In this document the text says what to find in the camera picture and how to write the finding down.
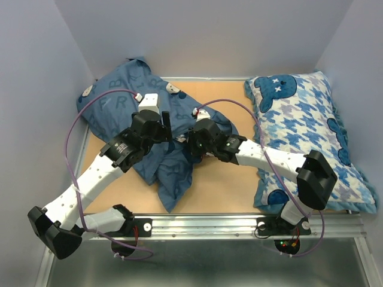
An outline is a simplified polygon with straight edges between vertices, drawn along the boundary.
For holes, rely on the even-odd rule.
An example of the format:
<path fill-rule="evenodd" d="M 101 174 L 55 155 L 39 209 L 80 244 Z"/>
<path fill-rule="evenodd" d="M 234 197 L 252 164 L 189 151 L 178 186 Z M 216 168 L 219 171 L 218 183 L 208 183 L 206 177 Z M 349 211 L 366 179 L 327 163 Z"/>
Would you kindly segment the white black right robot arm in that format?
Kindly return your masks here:
<path fill-rule="evenodd" d="M 240 135 L 226 135 L 217 124 L 204 118 L 189 130 L 193 155 L 212 154 L 225 163 L 251 166 L 288 179 L 297 185 L 297 194 L 283 206 L 275 219 L 282 233 L 294 230 L 313 210 L 324 210 L 338 180 L 319 151 L 297 154 L 262 147 Z"/>

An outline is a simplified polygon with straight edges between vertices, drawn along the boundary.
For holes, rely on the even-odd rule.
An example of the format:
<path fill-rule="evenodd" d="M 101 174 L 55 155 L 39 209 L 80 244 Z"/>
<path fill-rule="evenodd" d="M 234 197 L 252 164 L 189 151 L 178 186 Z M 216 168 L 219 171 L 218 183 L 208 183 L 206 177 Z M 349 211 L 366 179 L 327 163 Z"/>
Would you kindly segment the blue cartoon letter pillowcase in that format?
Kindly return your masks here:
<path fill-rule="evenodd" d="M 77 110 L 105 142 L 102 155 L 115 167 L 134 168 L 171 212 L 192 185 L 202 159 L 189 145 L 198 101 L 154 75 L 143 59 L 130 59 L 95 81 L 77 99 Z"/>

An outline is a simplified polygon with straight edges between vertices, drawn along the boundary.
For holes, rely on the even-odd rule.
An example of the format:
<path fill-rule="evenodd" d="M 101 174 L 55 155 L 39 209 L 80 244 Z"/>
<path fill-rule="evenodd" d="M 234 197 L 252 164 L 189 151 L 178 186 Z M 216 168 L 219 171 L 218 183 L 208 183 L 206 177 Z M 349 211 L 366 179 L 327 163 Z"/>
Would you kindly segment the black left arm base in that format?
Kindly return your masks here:
<path fill-rule="evenodd" d="M 117 231 L 112 231 L 109 235 L 113 237 L 151 237 L 152 223 L 151 218 L 137 218 L 129 209 L 122 204 L 113 206 L 123 217 L 123 225 Z"/>

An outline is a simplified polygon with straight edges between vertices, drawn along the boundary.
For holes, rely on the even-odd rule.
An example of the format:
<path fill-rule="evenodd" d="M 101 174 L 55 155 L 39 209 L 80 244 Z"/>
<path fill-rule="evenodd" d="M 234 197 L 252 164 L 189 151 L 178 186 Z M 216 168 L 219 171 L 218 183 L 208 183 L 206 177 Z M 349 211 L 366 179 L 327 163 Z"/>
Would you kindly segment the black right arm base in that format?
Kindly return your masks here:
<path fill-rule="evenodd" d="M 296 225 L 290 224 L 278 216 L 266 216 L 256 219 L 254 235 L 260 239 L 273 236 L 293 237 L 298 235 L 311 235 L 311 226 L 308 218 L 303 217 Z"/>

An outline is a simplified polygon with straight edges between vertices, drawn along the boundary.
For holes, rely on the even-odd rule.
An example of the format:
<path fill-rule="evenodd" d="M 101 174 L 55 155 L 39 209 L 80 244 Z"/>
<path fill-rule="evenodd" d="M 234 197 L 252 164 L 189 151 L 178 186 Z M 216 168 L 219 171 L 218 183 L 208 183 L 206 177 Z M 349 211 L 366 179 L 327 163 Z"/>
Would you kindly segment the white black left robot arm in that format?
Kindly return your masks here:
<path fill-rule="evenodd" d="M 44 207 L 34 206 L 28 219 L 37 237 L 58 259 L 72 255 L 85 240 L 102 236 L 116 246 L 114 236 L 132 236 L 132 245 L 122 244 L 116 254 L 131 255 L 138 247 L 139 232 L 148 224 L 136 223 L 133 213 L 122 204 L 105 212 L 84 215 L 84 208 L 113 181 L 139 163 L 155 144 L 172 139 L 170 115 L 143 109 L 132 115 L 132 124 L 111 139 L 89 168 L 57 199 Z"/>

